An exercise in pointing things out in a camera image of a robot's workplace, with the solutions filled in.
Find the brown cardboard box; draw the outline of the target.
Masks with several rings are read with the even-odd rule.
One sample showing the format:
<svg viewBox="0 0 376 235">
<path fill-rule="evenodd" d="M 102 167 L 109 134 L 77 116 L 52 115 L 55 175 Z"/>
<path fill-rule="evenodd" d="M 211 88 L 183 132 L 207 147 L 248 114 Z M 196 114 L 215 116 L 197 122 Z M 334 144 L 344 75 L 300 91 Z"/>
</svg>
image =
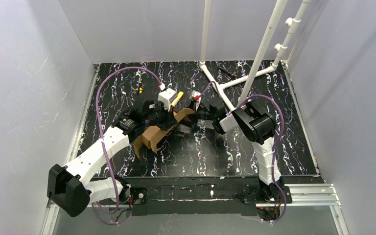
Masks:
<svg viewBox="0 0 376 235">
<path fill-rule="evenodd" d="M 134 151 L 138 159 L 141 158 L 140 149 L 145 146 L 147 149 L 151 149 L 154 153 L 157 153 L 158 143 L 182 120 L 190 122 L 188 115 L 194 114 L 194 111 L 190 108 L 183 108 L 180 111 L 174 111 L 173 117 L 176 119 L 176 124 L 171 125 L 167 130 L 162 130 L 158 126 L 148 127 L 141 136 L 139 136 L 133 143 Z"/>
</svg>

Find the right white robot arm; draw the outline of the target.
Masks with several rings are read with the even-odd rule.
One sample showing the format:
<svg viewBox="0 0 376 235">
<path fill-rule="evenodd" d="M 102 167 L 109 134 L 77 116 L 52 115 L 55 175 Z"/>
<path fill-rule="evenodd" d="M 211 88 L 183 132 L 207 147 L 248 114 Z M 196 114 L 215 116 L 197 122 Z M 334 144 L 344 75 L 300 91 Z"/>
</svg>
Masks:
<svg viewBox="0 0 376 235">
<path fill-rule="evenodd" d="M 240 128 L 244 136 L 252 143 L 258 163 L 259 190 L 254 194 L 254 201 L 288 203 L 284 188 L 284 180 L 280 174 L 276 157 L 273 156 L 275 146 L 276 119 L 257 101 L 252 100 L 226 113 L 223 101 L 216 97 L 208 107 L 196 96 L 188 106 L 194 111 L 188 118 L 197 123 L 198 120 L 211 120 L 215 132 L 225 134 L 234 128 Z"/>
</svg>

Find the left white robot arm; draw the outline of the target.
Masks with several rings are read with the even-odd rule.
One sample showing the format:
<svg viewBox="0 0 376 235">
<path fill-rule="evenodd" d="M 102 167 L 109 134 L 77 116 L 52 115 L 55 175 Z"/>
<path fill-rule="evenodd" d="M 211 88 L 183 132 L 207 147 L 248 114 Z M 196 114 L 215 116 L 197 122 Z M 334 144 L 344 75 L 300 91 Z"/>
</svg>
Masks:
<svg viewBox="0 0 376 235">
<path fill-rule="evenodd" d="M 102 166 L 150 126 L 163 130 L 176 124 L 174 106 L 179 99 L 139 100 L 120 115 L 101 137 L 81 155 L 64 166 L 55 164 L 48 174 L 47 197 L 70 217 L 80 215 L 89 204 L 112 199 L 119 205 L 123 180 L 114 174 L 106 180 L 92 181 Z"/>
</svg>

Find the yellow white marker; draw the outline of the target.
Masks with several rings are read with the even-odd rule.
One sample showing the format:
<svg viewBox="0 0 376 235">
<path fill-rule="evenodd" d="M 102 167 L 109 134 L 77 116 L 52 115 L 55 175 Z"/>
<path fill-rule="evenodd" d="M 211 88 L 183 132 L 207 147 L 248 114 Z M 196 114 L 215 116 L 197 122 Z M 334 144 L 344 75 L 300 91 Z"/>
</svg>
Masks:
<svg viewBox="0 0 376 235">
<path fill-rule="evenodd" d="M 184 92 L 178 92 L 176 98 L 171 103 L 171 106 L 175 107 L 178 104 L 179 100 L 182 98 L 183 95 L 184 95 Z"/>
</svg>

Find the aluminium base frame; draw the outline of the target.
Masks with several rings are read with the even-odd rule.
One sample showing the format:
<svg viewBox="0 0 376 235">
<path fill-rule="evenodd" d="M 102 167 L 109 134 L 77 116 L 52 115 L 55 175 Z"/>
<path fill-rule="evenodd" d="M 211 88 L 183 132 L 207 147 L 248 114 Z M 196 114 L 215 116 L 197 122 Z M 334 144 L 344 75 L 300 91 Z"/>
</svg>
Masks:
<svg viewBox="0 0 376 235">
<path fill-rule="evenodd" d="M 154 98 L 148 94 L 141 93 L 136 97 L 135 103 L 136 101 L 142 99 L 158 100 L 158 96 Z M 246 98 L 246 100 L 243 101 L 238 107 L 252 100 L 258 102 L 258 95 L 252 95 Z M 276 157 L 276 144 L 281 140 L 282 135 L 285 131 L 284 117 L 280 116 L 279 119 L 276 119 L 276 124 L 277 128 L 275 129 L 276 134 L 274 146 L 275 153 L 273 154 L 274 157 Z M 124 203 L 127 206 L 132 207 L 133 205 L 144 204 L 147 201 L 147 196 L 143 194 L 143 189 L 141 187 L 132 188 L 131 184 L 124 180 L 122 177 L 116 175 L 115 177 L 118 180 L 124 181 L 124 188 L 121 191 L 119 197 L 119 205 L 115 206 L 115 210 L 120 209 L 121 203 Z M 274 199 L 271 199 L 269 201 L 254 201 L 254 199 L 256 198 L 254 194 L 257 193 L 258 190 L 259 177 L 257 177 L 256 181 L 251 184 L 246 184 L 244 180 L 241 180 L 238 184 L 228 185 L 222 179 L 213 180 L 209 184 L 201 183 L 200 181 L 195 181 L 192 184 L 183 182 L 180 185 L 173 185 L 170 200 L 179 203 L 193 203 L 197 201 L 206 203 L 221 201 L 227 203 L 229 201 L 235 201 L 243 203 L 245 205 L 254 205 L 258 210 L 258 215 L 261 221 L 269 223 L 279 221 L 285 215 L 287 206 L 325 205 L 329 206 L 332 210 L 337 210 L 340 208 L 338 196 L 336 195 L 336 192 L 333 186 L 331 185 L 320 186 L 316 184 L 310 184 L 307 186 L 294 185 L 293 187 L 290 187 L 284 183 L 283 190 L 285 192 L 287 199 L 289 200 L 289 202 L 286 204 L 281 202 L 280 200 L 275 202 Z M 93 208 L 101 208 L 101 201 L 99 201 L 98 203 L 89 204 L 88 206 L 92 206 Z"/>
</svg>

